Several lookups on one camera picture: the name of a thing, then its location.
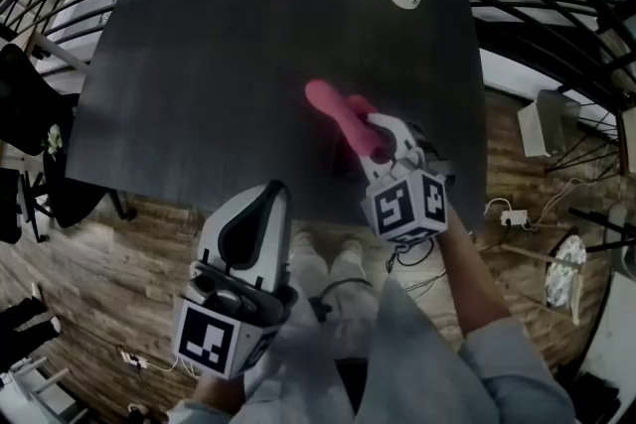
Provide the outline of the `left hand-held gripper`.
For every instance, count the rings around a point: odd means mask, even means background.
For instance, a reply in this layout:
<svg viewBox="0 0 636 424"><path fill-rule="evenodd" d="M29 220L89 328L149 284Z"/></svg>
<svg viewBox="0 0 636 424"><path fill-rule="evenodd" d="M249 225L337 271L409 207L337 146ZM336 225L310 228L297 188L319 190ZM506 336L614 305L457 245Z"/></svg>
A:
<svg viewBox="0 0 636 424"><path fill-rule="evenodd" d="M294 288L279 286L288 253L289 201L283 183L269 182L239 193L206 219L198 256L228 275L191 264L192 278L174 300L176 358L232 379L253 368L271 346L298 299Z"/></svg>

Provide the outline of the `black mesh office chair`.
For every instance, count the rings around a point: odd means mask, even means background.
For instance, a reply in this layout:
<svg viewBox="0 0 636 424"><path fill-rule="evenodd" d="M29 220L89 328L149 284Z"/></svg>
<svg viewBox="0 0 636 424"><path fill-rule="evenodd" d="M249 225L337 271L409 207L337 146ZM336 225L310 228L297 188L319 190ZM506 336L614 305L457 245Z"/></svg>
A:
<svg viewBox="0 0 636 424"><path fill-rule="evenodd" d="M27 171L0 167L0 242L14 244L21 238L19 215L43 242L47 237L38 232L37 212L67 228L85 219L104 196L110 196L121 219L136 217L136 210L122 206L117 191L66 176L78 103L76 93L61 94L50 87L18 46L8 44L0 50L0 141L43 158L43 171L34 180ZM45 140L54 124L61 127L64 147L51 157Z"/></svg>

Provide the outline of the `wooden stool with floral cushion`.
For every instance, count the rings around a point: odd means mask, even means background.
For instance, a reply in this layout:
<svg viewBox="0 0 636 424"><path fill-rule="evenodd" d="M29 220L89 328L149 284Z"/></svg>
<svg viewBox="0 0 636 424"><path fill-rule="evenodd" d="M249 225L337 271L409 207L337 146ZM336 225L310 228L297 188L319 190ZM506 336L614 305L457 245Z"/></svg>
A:
<svg viewBox="0 0 636 424"><path fill-rule="evenodd" d="M506 284L507 290L556 317L569 319L575 327L580 326L583 269L588 258L576 227L571 228L549 254L506 243L501 245L501 249L542 261L545 265L541 298L532 297L511 284Z"/></svg>

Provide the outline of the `person's right forearm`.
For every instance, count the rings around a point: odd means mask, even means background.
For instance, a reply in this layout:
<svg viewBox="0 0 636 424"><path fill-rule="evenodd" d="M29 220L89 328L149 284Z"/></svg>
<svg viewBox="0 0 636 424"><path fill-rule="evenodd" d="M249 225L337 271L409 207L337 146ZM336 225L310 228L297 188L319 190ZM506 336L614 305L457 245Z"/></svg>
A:
<svg viewBox="0 0 636 424"><path fill-rule="evenodd" d="M447 229L437 241L462 335L510 318L495 279L451 205L447 206Z"/></svg>

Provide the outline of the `white flowers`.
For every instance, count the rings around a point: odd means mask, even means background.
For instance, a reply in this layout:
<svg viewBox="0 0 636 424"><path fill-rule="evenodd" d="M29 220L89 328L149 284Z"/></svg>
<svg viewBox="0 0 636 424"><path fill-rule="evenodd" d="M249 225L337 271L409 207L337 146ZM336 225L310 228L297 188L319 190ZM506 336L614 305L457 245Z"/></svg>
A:
<svg viewBox="0 0 636 424"><path fill-rule="evenodd" d="M45 140L46 152L51 157L56 157L57 153L61 151L63 147L64 142L61 127L58 124L54 124L50 127Z"/></svg>

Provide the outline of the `white trash bin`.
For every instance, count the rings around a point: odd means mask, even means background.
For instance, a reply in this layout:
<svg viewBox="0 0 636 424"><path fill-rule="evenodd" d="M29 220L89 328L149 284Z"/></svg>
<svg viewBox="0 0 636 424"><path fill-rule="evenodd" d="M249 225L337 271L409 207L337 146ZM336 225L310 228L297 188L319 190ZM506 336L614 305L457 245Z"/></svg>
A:
<svg viewBox="0 0 636 424"><path fill-rule="evenodd" d="M581 104L555 90L542 89L518 111L526 157L562 156L576 131Z"/></svg>

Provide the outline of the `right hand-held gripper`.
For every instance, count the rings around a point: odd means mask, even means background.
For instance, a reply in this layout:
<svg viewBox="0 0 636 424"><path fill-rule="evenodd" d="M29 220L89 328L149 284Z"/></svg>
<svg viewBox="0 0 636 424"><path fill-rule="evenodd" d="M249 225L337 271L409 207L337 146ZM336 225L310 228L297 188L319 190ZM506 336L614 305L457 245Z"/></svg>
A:
<svg viewBox="0 0 636 424"><path fill-rule="evenodd" d="M390 243L422 243L447 229L445 177L427 171L407 124L382 113L367 115L381 142L359 160L369 185L361 207L374 234Z"/></svg>

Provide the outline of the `person's grey trousers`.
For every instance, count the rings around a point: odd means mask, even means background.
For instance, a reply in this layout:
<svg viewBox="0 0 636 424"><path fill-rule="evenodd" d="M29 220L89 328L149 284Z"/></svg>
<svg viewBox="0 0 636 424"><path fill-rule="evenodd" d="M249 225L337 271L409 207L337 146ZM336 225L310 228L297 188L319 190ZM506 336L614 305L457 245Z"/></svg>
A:
<svg viewBox="0 0 636 424"><path fill-rule="evenodd" d="M323 328L334 359L366 359L379 293L368 281L363 258L357 265L340 259L339 253L332 263L319 253L290 257L291 276Z"/></svg>

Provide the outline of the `pink cloth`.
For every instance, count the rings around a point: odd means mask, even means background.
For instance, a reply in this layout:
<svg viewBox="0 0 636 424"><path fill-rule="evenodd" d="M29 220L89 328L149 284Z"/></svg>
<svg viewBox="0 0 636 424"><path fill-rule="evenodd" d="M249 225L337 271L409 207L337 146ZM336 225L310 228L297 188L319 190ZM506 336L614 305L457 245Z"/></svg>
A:
<svg viewBox="0 0 636 424"><path fill-rule="evenodd" d="M383 136L366 123L368 115L378 110L363 96L353 94L345 97L322 79L310 80L305 85L305 96L316 110L336 122L358 156L372 157L388 147Z"/></svg>

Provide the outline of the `person's left forearm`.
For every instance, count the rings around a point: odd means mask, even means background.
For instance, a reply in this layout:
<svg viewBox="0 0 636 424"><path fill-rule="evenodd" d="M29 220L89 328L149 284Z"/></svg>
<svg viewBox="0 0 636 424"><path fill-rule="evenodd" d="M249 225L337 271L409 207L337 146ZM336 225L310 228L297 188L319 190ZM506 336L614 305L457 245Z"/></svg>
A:
<svg viewBox="0 0 636 424"><path fill-rule="evenodd" d="M202 373L191 399L236 415L245 403L244 376L222 379L210 373Z"/></svg>

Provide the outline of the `person's light shirt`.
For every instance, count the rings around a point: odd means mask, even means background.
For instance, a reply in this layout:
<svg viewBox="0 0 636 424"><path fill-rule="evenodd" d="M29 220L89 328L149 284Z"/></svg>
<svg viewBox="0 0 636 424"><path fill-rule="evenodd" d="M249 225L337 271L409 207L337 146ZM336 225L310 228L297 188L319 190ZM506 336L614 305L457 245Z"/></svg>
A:
<svg viewBox="0 0 636 424"><path fill-rule="evenodd" d="M184 399L169 424L575 424L569 396L518 320L471 332L455 350L395 280L379 303L359 408L301 297L236 415Z"/></svg>

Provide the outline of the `person's white shoe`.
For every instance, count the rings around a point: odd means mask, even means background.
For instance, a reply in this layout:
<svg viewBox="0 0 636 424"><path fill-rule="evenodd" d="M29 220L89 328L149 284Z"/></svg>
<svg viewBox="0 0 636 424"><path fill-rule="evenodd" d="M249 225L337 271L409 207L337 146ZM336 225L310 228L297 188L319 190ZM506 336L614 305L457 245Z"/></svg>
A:
<svg viewBox="0 0 636 424"><path fill-rule="evenodd" d="M308 230L298 231L290 243L290 257L317 255L313 234Z"/></svg>
<svg viewBox="0 0 636 424"><path fill-rule="evenodd" d="M356 238L348 238L341 245L339 258L349 263L361 265L363 255L362 243Z"/></svg>

